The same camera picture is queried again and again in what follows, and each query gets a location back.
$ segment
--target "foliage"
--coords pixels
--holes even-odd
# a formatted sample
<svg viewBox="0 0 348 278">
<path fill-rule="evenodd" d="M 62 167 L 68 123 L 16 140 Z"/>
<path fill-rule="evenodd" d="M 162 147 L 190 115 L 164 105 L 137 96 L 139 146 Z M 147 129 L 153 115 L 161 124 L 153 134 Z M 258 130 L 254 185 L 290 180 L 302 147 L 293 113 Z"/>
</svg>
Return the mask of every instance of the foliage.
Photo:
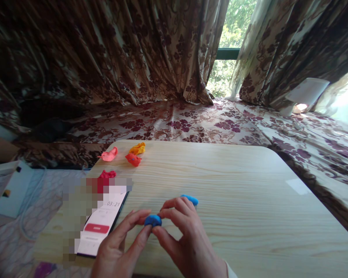
<svg viewBox="0 0 348 278">
<path fill-rule="evenodd" d="M 219 48 L 241 48 L 257 0 L 230 0 Z M 230 94 L 229 83 L 235 60 L 216 60 L 206 88 L 215 97 Z"/>
</svg>

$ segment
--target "wooden table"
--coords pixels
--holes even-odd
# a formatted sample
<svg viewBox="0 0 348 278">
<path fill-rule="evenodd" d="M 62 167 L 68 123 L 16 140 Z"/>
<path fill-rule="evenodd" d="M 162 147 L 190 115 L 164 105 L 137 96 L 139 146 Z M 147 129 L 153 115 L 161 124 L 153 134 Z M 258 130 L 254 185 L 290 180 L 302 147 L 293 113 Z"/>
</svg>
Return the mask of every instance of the wooden table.
<svg viewBox="0 0 348 278">
<path fill-rule="evenodd" d="M 165 200 L 187 194 L 200 203 L 197 212 L 217 254 L 239 278 L 348 277 L 348 233 L 280 157 L 265 147 L 145 141 L 137 168 L 125 159 L 141 141 L 113 143 L 119 154 L 99 160 L 88 177 L 115 170 L 133 178 L 133 191 L 119 222 L 132 209 L 158 213 Z M 62 262 L 62 209 L 36 242 L 34 257 Z M 163 226 L 177 239 L 169 220 Z M 141 227 L 126 238 L 126 248 Z M 77 259 L 92 266 L 92 259 Z M 136 273 L 181 276 L 151 235 Z"/>
</svg>

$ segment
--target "floral curtain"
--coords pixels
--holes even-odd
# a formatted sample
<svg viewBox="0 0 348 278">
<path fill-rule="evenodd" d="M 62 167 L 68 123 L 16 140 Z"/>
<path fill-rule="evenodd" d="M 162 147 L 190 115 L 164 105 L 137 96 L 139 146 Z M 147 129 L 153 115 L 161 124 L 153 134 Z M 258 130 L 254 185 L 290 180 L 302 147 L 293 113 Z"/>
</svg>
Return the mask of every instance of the floral curtain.
<svg viewBox="0 0 348 278">
<path fill-rule="evenodd" d="M 81 105 L 171 98 L 212 104 L 205 85 L 227 6 L 228 0 L 0 1 L 0 123 L 21 131 L 18 102 L 41 94 Z M 4 60 L 15 77 L 2 76 Z"/>
<path fill-rule="evenodd" d="M 240 53 L 245 66 L 235 69 L 232 97 L 281 109 L 307 77 L 336 82 L 348 72 L 348 0 L 265 3 L 256 6 L 261 16 L 246 35 L 255 40 Z"/>
</svg>

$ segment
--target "phone screen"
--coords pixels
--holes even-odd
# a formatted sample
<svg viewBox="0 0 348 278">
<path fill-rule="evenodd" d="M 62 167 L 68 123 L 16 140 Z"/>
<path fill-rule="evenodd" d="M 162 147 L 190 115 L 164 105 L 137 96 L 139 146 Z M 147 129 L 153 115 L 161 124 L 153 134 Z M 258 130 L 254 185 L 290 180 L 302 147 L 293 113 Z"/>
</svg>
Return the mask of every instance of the phone screen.
<svg viewBox="0 0 348 278">
<path fill-rule="evenodd" d="M 88 218 L 80 234 L 78 255 L 96 257 L 101 242 L 112 231 L 128 192 L 116 194 Z"/>
</svg>

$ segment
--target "blue clay ball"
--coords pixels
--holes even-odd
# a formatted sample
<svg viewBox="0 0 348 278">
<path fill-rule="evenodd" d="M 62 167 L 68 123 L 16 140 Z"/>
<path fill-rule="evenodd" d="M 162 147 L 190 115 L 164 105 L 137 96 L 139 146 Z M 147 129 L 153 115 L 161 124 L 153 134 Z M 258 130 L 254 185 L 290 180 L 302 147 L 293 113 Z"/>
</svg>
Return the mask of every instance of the blue clay ball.
<svg viewBox="0 0 348 278">
<path fill-rule="evenodd" d="M 161 226 L 162 221 L 161 221 L 160 216 L 158 216 L 158 215 L 147 216 L 146 220 L 144 221 L 144 226 L 147 226 L 147 225 L 152 225 L 152 228 L 156 227 L 156 226 Z"/>
<path fill-rule="evenodd" d="M 191 201 L 193 205 L 195 206 L 198 205 L 198 200 L 195 197 L 188 196 L 188 195 L 181 195 L 181 197 L 187 197 L 187 199 Z"/>
</svg>

